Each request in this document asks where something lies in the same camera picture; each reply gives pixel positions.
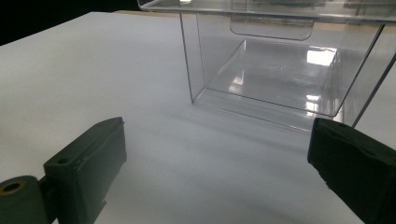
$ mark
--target white surface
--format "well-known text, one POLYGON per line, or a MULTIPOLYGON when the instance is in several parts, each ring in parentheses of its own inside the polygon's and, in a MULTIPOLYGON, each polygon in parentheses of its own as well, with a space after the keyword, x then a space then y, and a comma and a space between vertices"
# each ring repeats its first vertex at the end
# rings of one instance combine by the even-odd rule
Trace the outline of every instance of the white surface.
POLYGON ((41 177, 117 116, 128 161, 97 224, 361 223, 307 163, 309 136, 191 104, 177 18, 90 13, 0 48, 0 180, 41 177))

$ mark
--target transparent acrylic container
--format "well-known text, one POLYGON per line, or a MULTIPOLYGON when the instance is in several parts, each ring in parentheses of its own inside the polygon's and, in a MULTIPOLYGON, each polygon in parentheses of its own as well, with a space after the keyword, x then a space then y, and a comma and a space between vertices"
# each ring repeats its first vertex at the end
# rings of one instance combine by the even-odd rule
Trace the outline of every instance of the transparent acrylic container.
POLYGON ((194 104, 355 126, 396 59, 396 1, 140 0, 179 12, 194 104))

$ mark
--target dark background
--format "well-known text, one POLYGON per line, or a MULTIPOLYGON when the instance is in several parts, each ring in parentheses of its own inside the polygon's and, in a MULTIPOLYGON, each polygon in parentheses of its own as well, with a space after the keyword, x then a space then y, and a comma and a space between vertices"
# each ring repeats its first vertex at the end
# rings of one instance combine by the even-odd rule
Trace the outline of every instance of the dark background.
POLYGON ((92 11, 140 10, 137 0, 5 1, 0 3, 0 46, 92 11))

